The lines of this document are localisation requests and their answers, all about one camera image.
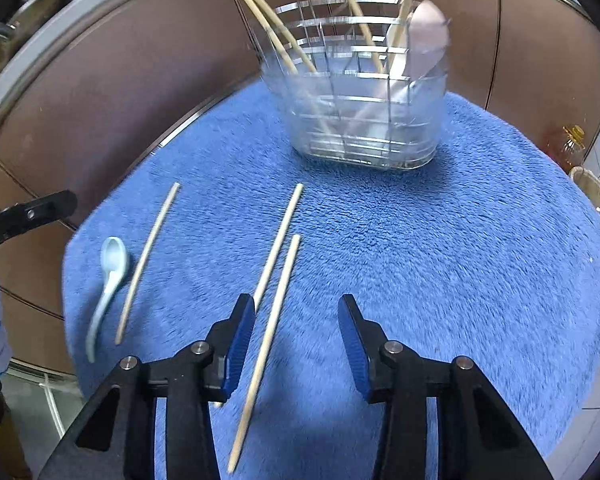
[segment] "silver bolt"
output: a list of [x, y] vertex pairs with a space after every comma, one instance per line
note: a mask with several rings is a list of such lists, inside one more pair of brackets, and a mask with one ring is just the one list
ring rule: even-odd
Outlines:
[[138, 358], [133, 357], [132, 355], [120, 359], [120, 368], [123, 370], [131, 370], [132, 368], [135, 368], [137, 364]]
[[389, 354], [399, 354], [404, 350], [404, 346], [399, 341], [387, 341], [384, 343], [384, 349], [389, 352]]
[[456, 358], [456, 365], [458, 365], [458, 368], [461, 368], [462, 370], [471, 370], [471, 368], [474, 367], [474, 362], [470, 357], [461, 355], [460, 357]]
[[193, 345], [191, 345], [191, 351], [195, 355], [203, 354], [203, 353], [207, 352], [208, 350], [209, 350], [209, 343], [207, 343], [206, 341], [196, 341], [195, 343], [193, 343]]

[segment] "black clamp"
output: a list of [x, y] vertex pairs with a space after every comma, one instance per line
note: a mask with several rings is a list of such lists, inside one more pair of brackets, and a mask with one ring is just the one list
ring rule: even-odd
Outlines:
[[71, 216], [78, 205], [68, 190], [0, 210], [0, 244], [9, 238]]
[[208, 403], [238, 385], [253, 331], [253, 298], [241, 294], [229, 319], [174, 357], [125, 357], [85, 404], [52, 453], [40, 480], [153, 480], [155, 406], [167, 399], [170, 480], [219, 480]]
[[552, 480], [544, 460], [496, 389], [466, 356], [420, 357], [362, 317], [352, 295], [338, 323], [357, 390], [385, 402], [373, 480], [422, 480], [427, 397], [438, 404], [439, 480]]

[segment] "light blue spoon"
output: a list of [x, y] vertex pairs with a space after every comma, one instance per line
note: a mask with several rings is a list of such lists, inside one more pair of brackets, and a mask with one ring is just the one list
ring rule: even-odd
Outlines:
[[113, 298], [113, 295], [118, 290], [129, 268], [129, 253], [126, 251], [126, 247], [120, 238], [110, 236], [104, 240], [100, 250], [100, 265], [102, 266], [102, 273], [104, 275], [104, 288], [102, 289], [102, 295], [93, 313], [93, 317], [91, 317], [91, 323], [89, 324], [89, 330], [84, 342], [87, 359], [90, 363], [96, 361], [96, 338], [102, 317], [107, 311], [109, 303], [111, 303], [111, 298]]

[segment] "blue rug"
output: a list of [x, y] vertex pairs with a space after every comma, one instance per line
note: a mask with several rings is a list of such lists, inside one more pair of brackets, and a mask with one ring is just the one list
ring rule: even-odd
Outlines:
[[[147, 158], [66, 250], [66, 338], [85, 395], [121, 357], [171, 356], [226, 317], [238, 294], [252, 292], [303, 182], [288, 235], [302, 235], [298, 259], [233, 478], [370, 477], [382, 406], [367, 406], [354, 389], [336, 319], [345, 292], [420, 355], [474, 358], [549, 453], [600, 361], [600, 216], [519, 131], [457, 95], [446, 100], [450, 138], [431, 163], [407, 173], [300, 157], [261, 82]], [[137, 259], [176, 181], [182, 188], [124, 342], [113, 344], [128, 285], [105, 316], [90, 365], [84, 337], [102, 287], [102, 241], [121, 237]], [[223, 478], [287, 246], [288, 239], [238, 390], [223, 409], [212, 408]], [[162, 442], [156, 455], [163, 478]]]

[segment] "spoon handle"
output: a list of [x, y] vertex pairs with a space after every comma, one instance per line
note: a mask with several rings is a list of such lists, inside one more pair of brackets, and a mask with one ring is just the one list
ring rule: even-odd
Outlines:
[[91, 323], [89, 324], [89, 330], [87, 331], [87, 337], [84, 341], [85, 350], [87, 352], [87, 359], [90, 363], [94, 363], [96, 361], [96, 338], [98, 336], [98, 330], [100, 330], [100, 323], [102, 322], [102, 317], [104, 313], [107, 311], [109, 307], [109, 303], [111, 302], [111, 298], [113, 298], [113, 294], [116, 291], [115, 286], [109, 286], [109, 283], [104, 287], [102, 291], [102, 295], [100, 297], [100, 301], [96, 306], [96, 310], [93, 313], [93, 317], [91, 317]]

